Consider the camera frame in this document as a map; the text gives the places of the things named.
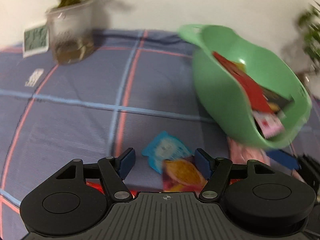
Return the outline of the small pink white candy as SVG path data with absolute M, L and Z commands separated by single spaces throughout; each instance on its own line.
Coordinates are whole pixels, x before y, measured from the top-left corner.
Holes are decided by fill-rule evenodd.
M 253 118 L 258 131 L 265 139 L 275 137 L 285 130 L 275 114 L 253 111 Z

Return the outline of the yellow pink snack packet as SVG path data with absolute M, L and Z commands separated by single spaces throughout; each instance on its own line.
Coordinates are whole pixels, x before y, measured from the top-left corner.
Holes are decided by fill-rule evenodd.
M 195 166 L 194 156 L 169 160 L 162 163 L 164 192 L 189 192 L 199 194 L 207 181 Z

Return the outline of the light blue snack packet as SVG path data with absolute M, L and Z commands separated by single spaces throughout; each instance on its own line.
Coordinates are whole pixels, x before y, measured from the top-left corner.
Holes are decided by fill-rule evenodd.
M 142 151 L 149 166 L 162 174 L 164 160 L 176 160 L 192 156 L 193 153 L 176 137 L 166 131 L 159 133 Z

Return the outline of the black small snack packet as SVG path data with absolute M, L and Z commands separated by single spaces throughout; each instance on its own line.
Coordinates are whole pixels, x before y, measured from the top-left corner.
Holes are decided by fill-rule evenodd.
M 264 98 L 267 100 L 268 105 L 274 113 L 282 111 L 285 107 L 294 102 L 294 99 L 292 97 L 285 98 L 280 94 L 265 87 L 261 87 L 261 89 L 263 91 Z

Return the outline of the large red flat packet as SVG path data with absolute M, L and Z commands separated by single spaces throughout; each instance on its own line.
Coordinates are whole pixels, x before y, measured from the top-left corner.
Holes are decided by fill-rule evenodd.
M 263 96 L 261 87 L 249 77 L 243 69 L 239 68 L 240 63 L 229 61 L 217 52 L 212 52 L 213 57 L 236 79 L 247 94 L 251 109 L 263 112 L 273 113 L 272 109 Z

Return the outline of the green plastic bowl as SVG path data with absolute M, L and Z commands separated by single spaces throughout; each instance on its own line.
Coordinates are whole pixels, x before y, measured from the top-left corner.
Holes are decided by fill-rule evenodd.
M 178 34 L 196 47 L 192 64 L 199 101 L 230 138 L 264 149 L 294 141 L 312 103 L 282 59 L 221 25 L 183 25 Z

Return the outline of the blue plaid tablecloth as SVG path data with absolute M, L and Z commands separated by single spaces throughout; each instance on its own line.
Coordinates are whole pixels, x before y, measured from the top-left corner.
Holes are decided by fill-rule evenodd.
M 219 202 L 164 192 L 142 156 L 159 133 L 193 156 L 230 159 L 230 137 L 196 94 L 196 47 L 147 30 L 94 37 L 93 55 L 71 65 L 49 53 L 24 59 L 18 46 L 1 52 L 1 239 L 319 239 L 319 159 L 306 156 L 319 151 L 316 101 L 289 146 L 260 148 L 295 156 L 298 170 L 250 159 Z M 130 147 L 133 200 L 108 202 L 84 164 Z

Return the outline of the right plant in glass vase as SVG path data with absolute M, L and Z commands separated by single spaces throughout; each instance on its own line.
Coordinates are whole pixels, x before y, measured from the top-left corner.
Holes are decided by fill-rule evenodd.
M 281 50 L 285 63 L 309 93 L 319 78 L 319 2 L 314 1 L 295 20 L 297 37 Z

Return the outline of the left potted plant clear pot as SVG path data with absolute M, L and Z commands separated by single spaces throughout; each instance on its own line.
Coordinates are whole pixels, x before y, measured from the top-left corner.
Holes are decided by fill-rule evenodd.
M 49 48 L 57 64 L 73 64 L 95 51 L 93 22 L 108 24 L 107 11 L 129 11 L 124 0 L 57 0 L 46 11 Z

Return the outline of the white digital clock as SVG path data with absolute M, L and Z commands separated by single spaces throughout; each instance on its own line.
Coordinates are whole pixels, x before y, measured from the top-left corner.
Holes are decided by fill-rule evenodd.
M 46 24 L 28 27 L 23 32 L 23 57 L 30 57 L 47 52 L 49 32 Z

